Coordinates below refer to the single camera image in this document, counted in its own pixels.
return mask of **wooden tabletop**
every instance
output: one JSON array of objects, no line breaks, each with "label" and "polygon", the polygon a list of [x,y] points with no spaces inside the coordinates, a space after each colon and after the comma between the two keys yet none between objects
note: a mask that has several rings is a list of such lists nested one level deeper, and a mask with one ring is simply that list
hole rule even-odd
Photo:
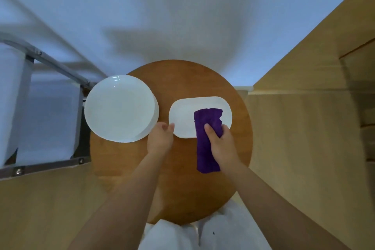
[{"label": "wooden tabletop", "polygon": [[[145,82],[159,104],[159,121],[168,123],[171,105],[183,98],[219,96],[232,110],[233,134],[241,161],[249,165],[253,137],[244,102],[221,75],[203,65],[181,60],[146,64],[129,73]],[[147,137],[132,143],[117,143],[93,132],[90,153],[94,172],[108,191],[128,179],[147,153]],[[175,224],[191,223],[212,214],[235,193],[222,172],[202,174],[196,170],[196,139],[174,136],[172,149],[159,177],[148,222],[165,219]]]}]

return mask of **purple towel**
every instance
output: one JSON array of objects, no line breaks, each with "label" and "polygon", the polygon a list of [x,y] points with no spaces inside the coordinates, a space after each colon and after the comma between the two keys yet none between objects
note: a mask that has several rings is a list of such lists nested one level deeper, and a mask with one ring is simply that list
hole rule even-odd
[{"label": "purple towel", "polygon": [[219,164],[212,156],[211,143],[204,131],[204,124],[209,124],[220,138],[223,135],[221,127],[222,109],[201,109],[194,112],[194,122],[196,130],[196,165],[201,173],[210,173],[220,171]]}]

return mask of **white round plate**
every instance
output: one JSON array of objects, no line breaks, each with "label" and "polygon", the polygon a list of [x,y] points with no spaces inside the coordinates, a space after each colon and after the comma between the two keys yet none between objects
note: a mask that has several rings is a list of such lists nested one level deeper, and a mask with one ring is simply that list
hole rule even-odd
[{"label": "white round plate", "polygon": [[149,87],[130,75],[108,77],[94,86],[85,103],[90,129],[101,138],[134,142],[149,134],[159,106]]},{"label": "white round plate", "polygon": [[185,98],[174,102],[169,110],[169,122],[174,123],[174,134],[183,139],[196,138],[194,112],[208,108],[222,109],[220,120],[228,128],[232,126],[232,110],[223,98]]}]

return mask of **white pants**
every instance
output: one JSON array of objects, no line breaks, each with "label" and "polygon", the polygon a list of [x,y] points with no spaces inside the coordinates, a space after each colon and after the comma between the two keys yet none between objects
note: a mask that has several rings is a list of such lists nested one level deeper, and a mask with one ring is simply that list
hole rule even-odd
[{"label": "white pants", "polygon": [[271,247],[249,211],[230,200],[211,216],[192,224],[179,226],[165,220],[147,224],[138,249],[271,250]]}]

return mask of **hand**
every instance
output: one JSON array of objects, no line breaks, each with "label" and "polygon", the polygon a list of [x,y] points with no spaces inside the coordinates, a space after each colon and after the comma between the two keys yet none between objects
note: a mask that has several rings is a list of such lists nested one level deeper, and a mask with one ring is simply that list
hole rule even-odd
[{"label": "hand", "polygon": [[172,147],[174,124],[158,122],[148,134],[148,153],[165,155]]},{"label": "hand", "polygon": [[204,130],[211,143],[212,155],[219,164],[220,169],[225,173],[230,167],[240,163],[236,146],[231,131],[226,125],[222,125],[223,135],[218,138],[215,131],[209,124],[204,125]]}]

